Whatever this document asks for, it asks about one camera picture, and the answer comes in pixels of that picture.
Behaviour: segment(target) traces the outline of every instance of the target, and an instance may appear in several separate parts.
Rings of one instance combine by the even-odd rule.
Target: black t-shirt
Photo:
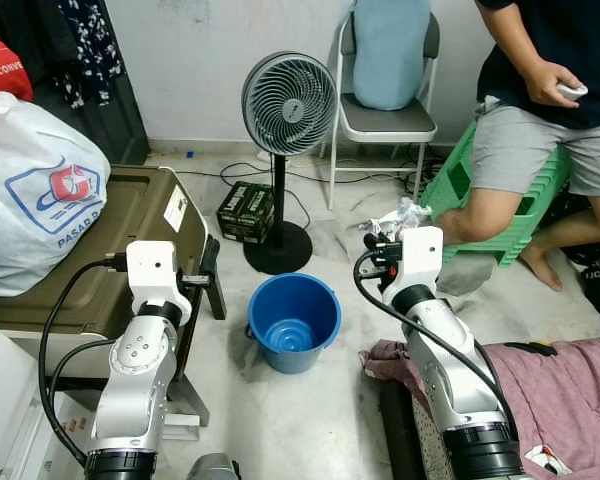
[[[514,0],[479,0],[494,10]],[[496,45],[478,80],[478,100],[493,95],[552,123],[568,128],[600,126],[600,0],[517,0],[522,21],[538,54],[567,67],[589,93],[579,108],[551,107],[529,98],[524,80]]]

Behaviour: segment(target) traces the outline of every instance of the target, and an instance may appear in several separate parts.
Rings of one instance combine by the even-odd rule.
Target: black cardboard box
[[[225,238],[262,243],[273,224],[273,191],[270,185],[236,182],[216,212]]]

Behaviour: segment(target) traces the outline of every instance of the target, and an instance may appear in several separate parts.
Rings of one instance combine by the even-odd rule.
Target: man's hand
[[[535,103],[555,107],[577,108],[580,105],[562,95],[556,86],[562,82],[568,87],[578,88],[582,82],[568,68],[540,60],[537,65],[523,74],[529,97]]]

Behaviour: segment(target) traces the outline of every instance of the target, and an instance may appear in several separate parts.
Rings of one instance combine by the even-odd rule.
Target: bare foot
[[[562,282],[558,274],[551,268],[544,251],[531,242],[527,245],[520,258],[525,261],[538,279],[549,285],[556,292],[562,291]]]

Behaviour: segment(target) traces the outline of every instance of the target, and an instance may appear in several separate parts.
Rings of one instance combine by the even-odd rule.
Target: bucket handle
[[[251,325],[249,325],[248,323],[244,327],[244,336],[247,337],[250,340],[255,340],[256,339],[256,336],[253,333],[253,330],[251,330]]]

